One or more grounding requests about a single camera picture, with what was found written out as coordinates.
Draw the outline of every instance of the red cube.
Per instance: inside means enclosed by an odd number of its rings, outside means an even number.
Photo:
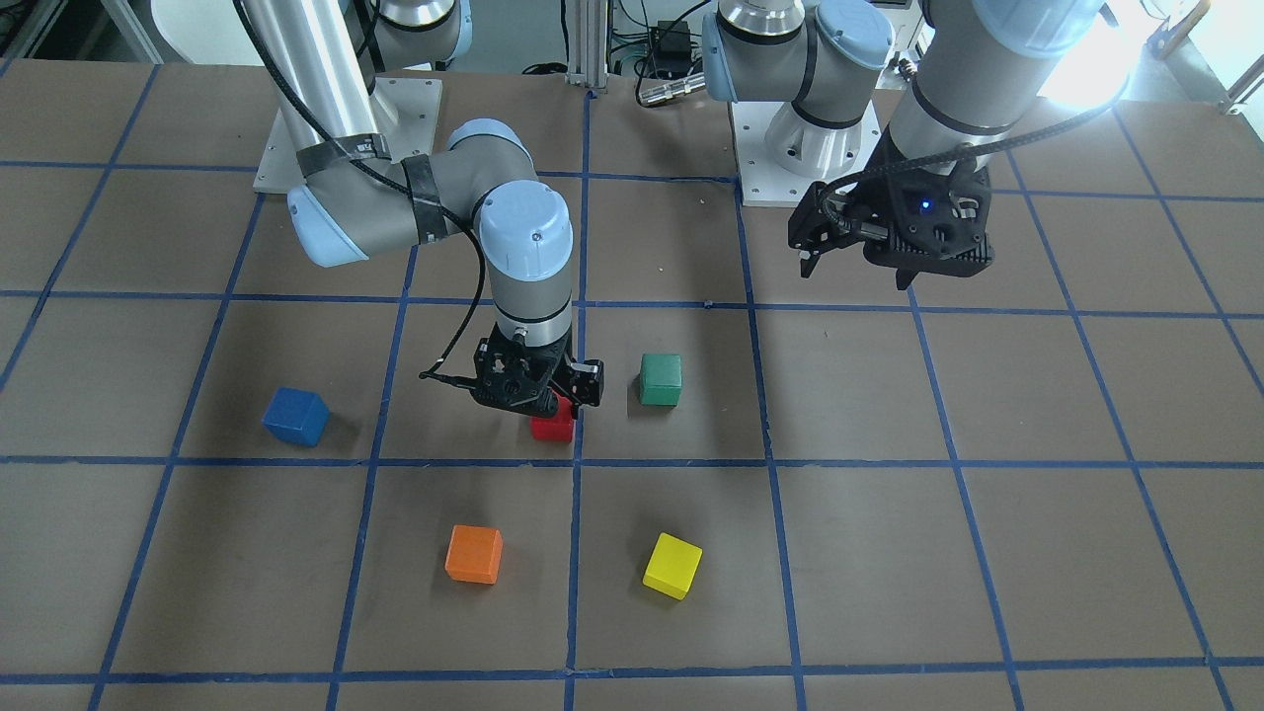
[[[575,417],[570,400],[557,396],[557,414],[552,417],[531,417],[531,436],[541,442],[571,442],[575,439]]]

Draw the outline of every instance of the blue cube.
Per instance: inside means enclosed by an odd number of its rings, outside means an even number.
[[[329,407],[319,395],[292,387],[278,388],[263,415],[263,426],[277,439],[303,447],[316,447],[327,421]]]

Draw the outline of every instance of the white mounting plate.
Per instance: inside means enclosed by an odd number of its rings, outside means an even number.
[[[437,78],[382,78],[378,77],[377,91],[394,102],[399,113],[398,124],[378,115],[379,127],[384,129],[387,147],[391,149],[391,162],[398,163],[410,156],[430,153],[435,147],[435,130],[439,128],[439,101],[444,94],[444,82]],[[372,102],[374,114],[378,104]],[[286,120],[277,111],[272,120],[272,133],[268,144],[259,158],[259,172],[254,175],[255,192],[284,195],[289,189],[303,185],[303,173],[295,158],[295,144],[286,128]]]
[[[737,170],[742,176],[742,204],[753,207],[794,207],[799,205],[813,178],[791,173],[782,168],[763,144],[763,134],[772,123],[772,116],[781,108],[779,101],[739,101],[731,104],[733,113],[733,147],[737,152]],[[861,119],[861,148],[849,170],[851,172],[868,162],[877,148],[882,132],[878,128],[877,113],[871,102]]]

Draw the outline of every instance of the cube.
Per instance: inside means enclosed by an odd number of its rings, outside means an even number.
[[[680,356],[646,353],[641,356],[641,405],[675,407],[683,386]]]
[[[531,436],[541,442],[574,440],[575,417],[570,400],[557,396],[557,414],[552,417],[531,417]]]
[[[684,600],[694,584],[694,574],[702,559],[702,548],[661,533],[641,582],[666,596]]]
[[[329,421],[329,407],[315,392],[282,387],[272,396],[263,426],[277,439],[303,447],[316,447]]]
[[[501,531],[483,526],[453,526],[444,569],[454,581],[494,584],[501,574]]]

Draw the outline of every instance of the bright light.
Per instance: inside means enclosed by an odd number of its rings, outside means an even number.
[[[1074,109],[1105,102],[1136,67],[1144,43],[1144,37],[1112,28],[1098,15],[1040,87],[1040,96]]]

